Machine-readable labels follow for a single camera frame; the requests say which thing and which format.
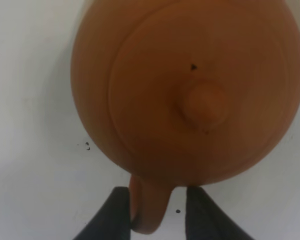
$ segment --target white surface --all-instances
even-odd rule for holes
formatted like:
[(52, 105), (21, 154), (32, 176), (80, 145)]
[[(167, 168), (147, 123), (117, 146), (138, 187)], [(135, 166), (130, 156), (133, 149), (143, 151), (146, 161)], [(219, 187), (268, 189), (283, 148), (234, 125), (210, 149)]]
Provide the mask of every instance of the white surface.
[[(72, 240), (129, 182), (88, 138), (72, 101), (71, 48), (86, 6), (0, 0), (0, 240)], [(267, 158), (205, 189), (256, 240), (300, 240), (300, 109)], [(179, 188), (161, 228), (132, 240), (185, 240), (184, 209)]]

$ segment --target teapot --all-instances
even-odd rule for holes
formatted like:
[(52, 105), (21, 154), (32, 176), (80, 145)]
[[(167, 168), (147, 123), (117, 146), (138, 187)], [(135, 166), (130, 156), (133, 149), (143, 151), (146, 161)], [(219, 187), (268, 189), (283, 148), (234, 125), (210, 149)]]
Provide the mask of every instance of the teapot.
[(249, 169), (300, 104), (300, 31), (282, 0), (97, 0), (71, 86), (95, 144), (131, 173), (132, 229), (153, 233), (175, 187)]

